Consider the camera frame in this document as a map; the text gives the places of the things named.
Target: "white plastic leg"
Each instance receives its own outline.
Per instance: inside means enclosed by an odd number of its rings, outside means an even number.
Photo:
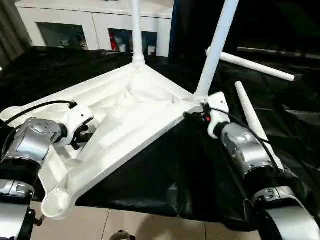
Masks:
[[[244,115],[245,115],[246,121],[248,122],[249,127],[260,138],[268,141],[266,132],[259,121],[259,118],[256,114],[254,107],[251,104],[251,101],[246,93],[244,86],[242,85],[242,83],[240,81],[237,81],[235,83],[235,88],[238,93],[238,96],[239,96],[239,99],[240,99],[240,102],[241,102],[241,105],[242,105],[242,108],[244,111]],[[281,160],[275,155],[275,152],[272,149],[271,145],[267,144],[267,143],[265,145],[269,149],[270,153],[272,154],[278,168],[281,170],[284,170],[284,166],[283,166]]]
[[[234,19],[239,0],[225,0],[211,43],[211,51],[205,61],[198,87],[194,93],[194,102],[202,104],[208,97],[208,92],[215,76],[216,69],[227,36]]]
[[[206,55],[209,54],[210,49],[211,48],[209,47],[208,50],[206,51]],[[287,80],[290,82],[295,80],[294,75],[291,75],[291,74],[283,72],[283,71],[279,71],[277,69],[274,69],[274,68],[271,68],[268,66],[261,65],[259,63],[253,62],[253,61],[246,60],[246,59],[238,57],[238,56],[231,55],[229,53],[222,52],[221,56],[220,56],[220,60],[231,63],[231,64],[235,64],[235,65],[247,68],[247,69],[251,69],[251,70],[254,70],[254,71],[257,71],[260,73],[268,74],[268,75],[271,75],[271,76],[274,76],[274,77],[277,77],[280,79],[284,79],[284,80]]]
[[[140,28],[140,6],[139,0],[131,0],[132,14],[132,41],[133,41],[133,61],[135,65],[144,64],[145,57],[142,46],[142,34]]]

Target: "glass cabinet door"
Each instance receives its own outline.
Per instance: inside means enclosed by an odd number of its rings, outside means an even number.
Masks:
[[[132,53],[134,51],[132,31],[109,28],[111,50],[121,53]],[[142,31],[142,49],[145,56],[157,55],[157,33]]]
[[[96,35],[101,49],[133,52],[132,17],[107,13],[93,14]],[[171,19],[140,17],[142,48],[145,56],[169,55]]]
[[[35,46],[98,50],[91,12],[17,8]]]
[[[47,47],[88,50],[81,25],[61,23],[36,23]]]

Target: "black tablecloth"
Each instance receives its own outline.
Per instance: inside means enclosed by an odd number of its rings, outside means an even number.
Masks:
[[[122,67],[129,54],[33,47],[0,72],[0,111],[23,106]],[[193,93],[203,59],[194,64],[150,57],[146,63]],[[210,93],[223,91],[230,113],[245,121],[234,83],[242,81],[296,195],[314,215],[320,203],[320,72],[313,67],[268,63],[296,75],[288,82],[221,62]],[[84,194],[77,205],[220,222],[232,230],[256,229],[247,193],[207,129],[184,120]],[[38,183],[35,199],[44,191]]]

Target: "black cable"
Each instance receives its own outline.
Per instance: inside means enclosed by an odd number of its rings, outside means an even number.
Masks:
[[[44,102],[44,103],[41,103],[39,105],[36,105],[36,106],[33,106],[33,107],[30,107],[29,109],[26,109],[20,113],[18,113],[17,115],[9,118],[7,121],[5,121],[2,126],[0,126],[0,132],[1,130],[7,126],[9,123],[11,123],[12,121],[16,120],[17,118],[35,110],[35,109],[38,109],[38,108],[41,108],[41,107],[44,107],[44,106],[47,106],[47,105],[51,105],[51,104],[69,104],[69,108],[72,109],[74,108],[77,103],[73,102],[73,101],[65,101],[65,100],[57,100],[57,101],[48,101],[48,102]]]
[[[8,134],[8,136],[6,136],[6,139],[3,143],[2,146],[2,151],[1,151],[1,159],[4,158],[4,156],[6,155],[7,152],[7,146],[8,146],[8,142],[9,140],[12,138],[12,136],[16,133],[16,131],[21,127],[21,125],[15,127],[14,129],[11,130],[11,132]]]
[[[243,121],[241,121],[239,118],[237,118],[236,116],[226,112],[226,111],[223,111],[223,110],[220,110],[218,108],[214,108],[214,107],[210,107],[211,110],[214,110],[214,111],[218,111],[218,112],[221,112],[223,114],[226,114],[228,115],[233,121],[235,121],[237,124],[239,124],[241,127],[243,128],[246,128],[250,133],[252,133],[252,135],[258,140],[258,142],[262,145],[262,147],[264,148],[264,150],[266,151],[266,154],[269,156],[271,162],[273,163],[274,167],[275,167],[275,170],[277,171],[277,173],[280,175],[281,174],[281,171],[274,159],[274,157],[272,156],[270,150],[267,148],[266,144],[264,143],[264,141],[255,133],[255,131],[253,131],[248,125],[244,124]]]

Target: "gray curtain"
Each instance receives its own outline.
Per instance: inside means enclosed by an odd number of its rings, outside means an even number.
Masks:
[[[4,68],[23,54],[30,42],[14,0],[0,0],[0,66]]]

